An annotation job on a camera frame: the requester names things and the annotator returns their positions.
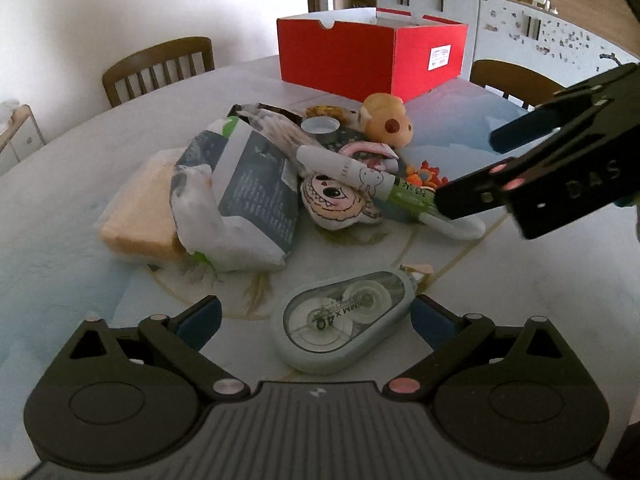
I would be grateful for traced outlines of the orange red keychain charm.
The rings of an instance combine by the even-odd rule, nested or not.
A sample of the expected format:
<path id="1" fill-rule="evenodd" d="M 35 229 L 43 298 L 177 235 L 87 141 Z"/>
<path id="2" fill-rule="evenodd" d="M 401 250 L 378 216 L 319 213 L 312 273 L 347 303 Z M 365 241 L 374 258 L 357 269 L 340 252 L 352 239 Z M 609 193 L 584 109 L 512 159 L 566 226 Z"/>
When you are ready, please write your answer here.
<path id="1" fill-rule="evenodd" d="M 421 162 L 419 167 L 409 165 L 406 168 L 405 180 L 418 188 L 430 188 L 433 191 L 449 182 L 449 179 L 440 173 L 440 169 L 431 166 L 427 160 Z"/>

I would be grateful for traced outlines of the white green tube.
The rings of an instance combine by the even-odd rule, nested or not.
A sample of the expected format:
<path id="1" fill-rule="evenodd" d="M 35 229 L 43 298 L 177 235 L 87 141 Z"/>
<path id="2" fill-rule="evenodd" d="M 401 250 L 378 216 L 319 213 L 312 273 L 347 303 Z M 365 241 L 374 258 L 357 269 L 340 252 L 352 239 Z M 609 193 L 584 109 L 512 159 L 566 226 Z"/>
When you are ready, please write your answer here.
<path id="1" fill-rule="evenodd" d="M 368 168 L 325 148 L 303 145 L 296 158 L 307 170 L 405 209 L 426 226 L 455 240 L 479 240 L 485 234 L 485 223 L 477 216 L 450 219 L 442 214 L 435 205 L 435 191 L 430 188 L 419 188 L 402 177 Z"/>

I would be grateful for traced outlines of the pink white small pouch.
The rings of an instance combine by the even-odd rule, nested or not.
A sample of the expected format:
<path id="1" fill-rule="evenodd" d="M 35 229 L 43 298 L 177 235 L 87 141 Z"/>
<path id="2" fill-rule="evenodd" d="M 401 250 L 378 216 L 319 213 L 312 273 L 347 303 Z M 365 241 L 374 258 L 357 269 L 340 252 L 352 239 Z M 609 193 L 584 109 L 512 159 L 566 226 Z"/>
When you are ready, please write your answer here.
<path id="1" fill-rule="evenodd" d="M 399 156 L 385 143 L 355 141 L 343 145 L 338 154 L 362 162 L 370 169 L 396 174 L 399 169 Z"/>

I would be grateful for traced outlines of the orange plush toy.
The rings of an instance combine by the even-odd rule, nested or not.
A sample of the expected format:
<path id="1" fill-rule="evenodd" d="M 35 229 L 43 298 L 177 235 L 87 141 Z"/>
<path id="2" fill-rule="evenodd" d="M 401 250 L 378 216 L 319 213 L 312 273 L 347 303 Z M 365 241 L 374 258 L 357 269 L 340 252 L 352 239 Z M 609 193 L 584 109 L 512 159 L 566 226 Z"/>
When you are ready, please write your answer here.
<path id="1" fill-rule="evenodd" d="M 368 96 L 360 108 L 359 123 L 369 141 L 391 148 L 404 148 L 413 138 L 413 126 L 404 102 L 389 93 Z"/>

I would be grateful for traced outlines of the labubu face plush pillow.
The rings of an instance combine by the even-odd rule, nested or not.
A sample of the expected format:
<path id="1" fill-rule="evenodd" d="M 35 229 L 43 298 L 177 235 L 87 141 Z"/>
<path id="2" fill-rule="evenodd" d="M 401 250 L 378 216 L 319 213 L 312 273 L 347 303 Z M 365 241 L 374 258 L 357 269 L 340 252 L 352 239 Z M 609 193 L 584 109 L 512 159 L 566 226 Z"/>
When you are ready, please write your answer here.
<path id="1" fill-rule="evenodd" d="M 306 177 L 300 184 L 300 194 L 311 219 L 327 231 L 382 221 L 382 212 L 368 194 L 324 174 Z"/>

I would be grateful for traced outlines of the bagged bread slice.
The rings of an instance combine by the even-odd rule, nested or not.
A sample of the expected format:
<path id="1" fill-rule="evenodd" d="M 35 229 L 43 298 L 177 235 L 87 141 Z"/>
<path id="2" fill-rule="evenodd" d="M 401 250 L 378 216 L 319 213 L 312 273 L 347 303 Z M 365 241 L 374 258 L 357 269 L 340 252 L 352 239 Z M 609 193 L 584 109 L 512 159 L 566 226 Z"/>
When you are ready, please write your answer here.
<path id="1" fill-rule="evenodd" d="M 181 154 L 181 148 L 171 148 L 151 156 L 103 211 L 99 237 L 115 255 L 153 264 L 186 258 L 169 203 L 172 174 Z"/>

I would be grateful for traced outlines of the pale green correction tape dispenser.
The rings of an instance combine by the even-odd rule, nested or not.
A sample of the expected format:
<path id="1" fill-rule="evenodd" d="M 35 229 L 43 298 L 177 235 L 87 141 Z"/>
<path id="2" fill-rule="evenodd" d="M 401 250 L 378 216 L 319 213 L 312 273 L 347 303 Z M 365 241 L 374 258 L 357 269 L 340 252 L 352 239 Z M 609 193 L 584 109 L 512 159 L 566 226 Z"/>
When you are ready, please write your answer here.
<path id="1" fill-rule="evenodd" d="M 278 356 L 305 374 L 344 370 L 396 330 L 432 275 L 429 264 L 404 264 L 302 286 L 272 312 Z"/>

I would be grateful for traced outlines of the white grey plastic package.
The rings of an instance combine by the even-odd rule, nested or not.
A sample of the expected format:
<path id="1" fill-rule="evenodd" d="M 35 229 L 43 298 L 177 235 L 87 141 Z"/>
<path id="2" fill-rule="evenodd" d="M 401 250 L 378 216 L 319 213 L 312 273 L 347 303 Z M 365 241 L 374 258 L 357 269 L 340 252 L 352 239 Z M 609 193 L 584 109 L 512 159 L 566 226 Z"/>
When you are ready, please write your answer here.
<path id="1" fill-rule="evenodd" d="M 170 209 L 181 245 L 216 270 L 285 265 L 298 219 L 297 174 L 270 140 L 242 119 L 218 119 L 172 170 Z"/>

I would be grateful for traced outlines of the brown wooden chair right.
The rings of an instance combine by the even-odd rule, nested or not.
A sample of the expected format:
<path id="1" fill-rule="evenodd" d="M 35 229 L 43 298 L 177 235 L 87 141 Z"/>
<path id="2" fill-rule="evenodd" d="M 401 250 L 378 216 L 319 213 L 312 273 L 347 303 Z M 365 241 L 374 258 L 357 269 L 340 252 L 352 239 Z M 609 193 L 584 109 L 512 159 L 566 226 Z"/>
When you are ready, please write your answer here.
<path id="1" fill-rule="evenodd" d="M 556 81 L 529 68 L 497 60 L 475 61 L 470 81 L 483 88 L 501 91 L 503 99 L 512 96 L 520 100 L 526 110 L 552 100 L 556 92 L 564 90 Z"/>

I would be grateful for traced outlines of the brown wooden chair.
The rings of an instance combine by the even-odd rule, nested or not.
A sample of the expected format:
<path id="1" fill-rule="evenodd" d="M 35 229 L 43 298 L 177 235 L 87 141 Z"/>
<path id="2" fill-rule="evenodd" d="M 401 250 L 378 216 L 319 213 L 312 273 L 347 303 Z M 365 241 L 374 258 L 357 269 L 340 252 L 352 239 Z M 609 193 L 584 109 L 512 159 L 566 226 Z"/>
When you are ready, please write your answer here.
<path id="1" fill-rule="evenodd" d="M 212 40 L 182 37 L 123 58 L 102 75 L 111 107 L 215 69 Z"/>
<path id="2" fill-rule="evenodd" d="M 552 100 L 556 92 L 564 90 L 556 81 L 529 68 L 497 60 L 475 61 L 470 81 L 483 88 L 501 91 L 503 99 L 512 96 L 520 100 L 526 110 Z"/>

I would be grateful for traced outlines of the white cabinet with stickers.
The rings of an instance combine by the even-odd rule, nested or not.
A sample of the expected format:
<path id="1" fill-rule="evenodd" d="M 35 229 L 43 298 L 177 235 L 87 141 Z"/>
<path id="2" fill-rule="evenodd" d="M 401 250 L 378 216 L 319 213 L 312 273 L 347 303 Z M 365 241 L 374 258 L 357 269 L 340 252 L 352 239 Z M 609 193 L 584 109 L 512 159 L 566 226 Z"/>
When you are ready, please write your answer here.
<path id="1" fill-rule="evenodd" d="M 511 0 L 480 0 L 474 58 L 523 66 L 563 87 L 639 61 L 587 29 Z"/>

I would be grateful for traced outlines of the small grey round tin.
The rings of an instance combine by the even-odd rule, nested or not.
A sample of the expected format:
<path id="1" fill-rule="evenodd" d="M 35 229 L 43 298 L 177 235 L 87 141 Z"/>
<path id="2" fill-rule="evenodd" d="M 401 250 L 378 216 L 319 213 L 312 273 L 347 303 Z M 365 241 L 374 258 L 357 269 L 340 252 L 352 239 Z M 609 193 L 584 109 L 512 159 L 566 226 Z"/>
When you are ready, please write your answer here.
<path id="1" fill-rule="evenodd" d="M 337 139 L 341 123 L 330 116 L 316 116 L 305 118 L 300 124 L 303 132 L 309 134 L 320 144 L 330 144 Z"/>

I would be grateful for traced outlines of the white shoe cabinet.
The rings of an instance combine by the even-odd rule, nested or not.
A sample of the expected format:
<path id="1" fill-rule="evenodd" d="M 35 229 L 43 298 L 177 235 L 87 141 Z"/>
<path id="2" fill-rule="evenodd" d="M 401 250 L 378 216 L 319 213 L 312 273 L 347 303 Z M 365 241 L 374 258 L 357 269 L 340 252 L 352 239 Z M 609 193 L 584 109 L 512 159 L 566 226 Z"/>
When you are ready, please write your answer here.
<path id="1" fill-rule="evenodd" d="M 480 0 L 376 0 L 380 8 L 410 11 L 412 15 L 429 15 L 435 18 L 467 24 L 468 39 L 464 56 L 472 60 L 477 31 Z"/>

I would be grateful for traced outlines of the yellow wrapped snack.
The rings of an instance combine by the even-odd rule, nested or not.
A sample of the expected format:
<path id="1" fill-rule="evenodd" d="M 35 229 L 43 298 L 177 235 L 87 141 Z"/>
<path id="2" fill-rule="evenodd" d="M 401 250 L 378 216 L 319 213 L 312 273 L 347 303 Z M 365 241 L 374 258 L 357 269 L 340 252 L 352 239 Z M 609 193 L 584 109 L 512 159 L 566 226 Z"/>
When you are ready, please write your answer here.
<path id="1" fill-rule="evenodd" d="M 349 110 L 348 108 L 337 105 L 322 104 L 307 107 L 305 117 L 331 117 L 336 119 L 344 127 L 355 128 L 358 124 L 359 113 L 356 112 L 356 110 Z"/>

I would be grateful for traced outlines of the red cardboard shoe box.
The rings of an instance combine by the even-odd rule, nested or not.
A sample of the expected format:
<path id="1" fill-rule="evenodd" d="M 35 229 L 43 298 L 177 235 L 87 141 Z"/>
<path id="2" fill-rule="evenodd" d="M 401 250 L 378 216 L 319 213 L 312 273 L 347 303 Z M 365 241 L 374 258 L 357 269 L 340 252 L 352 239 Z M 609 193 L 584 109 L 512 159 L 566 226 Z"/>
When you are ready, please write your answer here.
<path id="1" fill-rule="evenodd" d="M 381 8 L 279 18 L 280 73 L 291 84 L 355 101 L 385 92 L 407 102 L 461 75 L 468 29 Z"/>

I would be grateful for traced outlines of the black snack packet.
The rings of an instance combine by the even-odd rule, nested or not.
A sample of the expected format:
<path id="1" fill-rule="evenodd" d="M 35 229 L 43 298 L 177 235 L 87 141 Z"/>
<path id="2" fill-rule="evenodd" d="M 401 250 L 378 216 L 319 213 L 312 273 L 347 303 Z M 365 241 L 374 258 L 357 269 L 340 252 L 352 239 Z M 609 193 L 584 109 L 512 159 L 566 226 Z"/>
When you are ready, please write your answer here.
<path id="1" fill-rule="evenodd" d="M 269 107 L 262 103 L 234 104 L 228 115 L 247 122 L 289 158 L 294 158 L 302 145 L 313 145 L 337 152 L 346 144 L 364 140 L 360 131 L 341 126 L 332 141 L 321 144 L 314 136 L 300 128 L 300 116 L 284 108 Z"/>

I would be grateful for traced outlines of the small white side cabinet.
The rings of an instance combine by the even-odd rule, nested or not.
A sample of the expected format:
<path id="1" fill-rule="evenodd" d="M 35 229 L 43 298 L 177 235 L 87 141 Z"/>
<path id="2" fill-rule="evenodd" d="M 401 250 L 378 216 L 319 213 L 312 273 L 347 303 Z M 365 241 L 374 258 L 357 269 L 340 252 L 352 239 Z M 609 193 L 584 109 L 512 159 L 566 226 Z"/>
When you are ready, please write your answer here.
<path id="1" fill-rule="evenodd" d="M 1 133 L 0 174 L 3 176 L 45 145 L 46 140 L 30 106 L 18 106 L 8 128 Z"/>

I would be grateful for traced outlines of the brown wooden chair left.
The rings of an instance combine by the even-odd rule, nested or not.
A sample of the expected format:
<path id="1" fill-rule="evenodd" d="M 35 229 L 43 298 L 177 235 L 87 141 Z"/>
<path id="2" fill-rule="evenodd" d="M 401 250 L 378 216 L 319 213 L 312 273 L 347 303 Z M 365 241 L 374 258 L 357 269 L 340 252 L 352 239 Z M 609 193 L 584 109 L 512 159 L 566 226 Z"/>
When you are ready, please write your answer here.
<path id="1" fill-rule="evenodd" d="M 182 37 L 123 58 L 102 75 L 111 107 L 215 69 L 212 40 Z"/>

